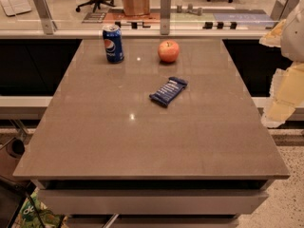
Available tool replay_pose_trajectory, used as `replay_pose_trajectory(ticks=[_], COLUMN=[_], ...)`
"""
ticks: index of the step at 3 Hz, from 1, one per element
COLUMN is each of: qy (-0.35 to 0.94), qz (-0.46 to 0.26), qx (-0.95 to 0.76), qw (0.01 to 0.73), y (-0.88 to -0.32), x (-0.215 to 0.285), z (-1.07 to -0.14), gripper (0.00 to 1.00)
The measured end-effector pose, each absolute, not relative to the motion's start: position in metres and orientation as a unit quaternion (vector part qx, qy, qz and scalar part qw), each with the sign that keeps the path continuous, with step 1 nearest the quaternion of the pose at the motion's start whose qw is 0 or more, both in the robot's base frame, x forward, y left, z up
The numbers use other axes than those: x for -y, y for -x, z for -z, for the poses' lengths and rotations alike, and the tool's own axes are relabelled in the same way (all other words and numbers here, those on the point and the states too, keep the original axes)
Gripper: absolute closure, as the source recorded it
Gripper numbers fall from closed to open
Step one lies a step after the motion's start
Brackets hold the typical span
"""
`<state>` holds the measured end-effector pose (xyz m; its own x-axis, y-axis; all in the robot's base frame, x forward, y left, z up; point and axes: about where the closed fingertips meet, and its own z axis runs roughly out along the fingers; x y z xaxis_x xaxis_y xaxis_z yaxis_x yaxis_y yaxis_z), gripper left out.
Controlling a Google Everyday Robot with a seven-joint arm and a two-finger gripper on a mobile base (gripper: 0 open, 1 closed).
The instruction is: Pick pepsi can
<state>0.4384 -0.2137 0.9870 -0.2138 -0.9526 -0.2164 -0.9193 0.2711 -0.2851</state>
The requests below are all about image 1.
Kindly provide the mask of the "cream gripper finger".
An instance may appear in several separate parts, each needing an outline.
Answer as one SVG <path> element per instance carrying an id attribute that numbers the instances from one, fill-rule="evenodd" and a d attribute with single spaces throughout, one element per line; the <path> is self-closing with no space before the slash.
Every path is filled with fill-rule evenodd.
<path id="1" fill-rule="evenodd" d="M 285 70 L 278 68 L 269 93 L 261 122 L 268 128 L 276 128 L 284 124 L 304 102 L 304 64 L 293 62 Z"/>
<path id="2" fill-rule="evenodd" d="M 259 43 L 263 46 L 270 48 L 280 48 L 280 39 L 282 35 L 283 27 L 286 23 L 286 20 L 281 20 L 278 24 L 276 24 L 271 31 L 267 32 L 259 39 Z"/>

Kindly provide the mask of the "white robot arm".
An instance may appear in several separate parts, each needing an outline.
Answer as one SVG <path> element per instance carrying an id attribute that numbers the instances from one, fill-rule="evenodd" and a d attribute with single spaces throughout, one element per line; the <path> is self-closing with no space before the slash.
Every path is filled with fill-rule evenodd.
<path id="1" fill-rule="evenodd" d="M 286 19 L 259 39 L 266 47 L 281 49 L 292 61 L 287 69 L 277 69 L 270 86 L 270 97 L 263 108 L 261 122 L 268 128 L 284 124 L 304 102 L 304 0 L 300 0 Z"/>

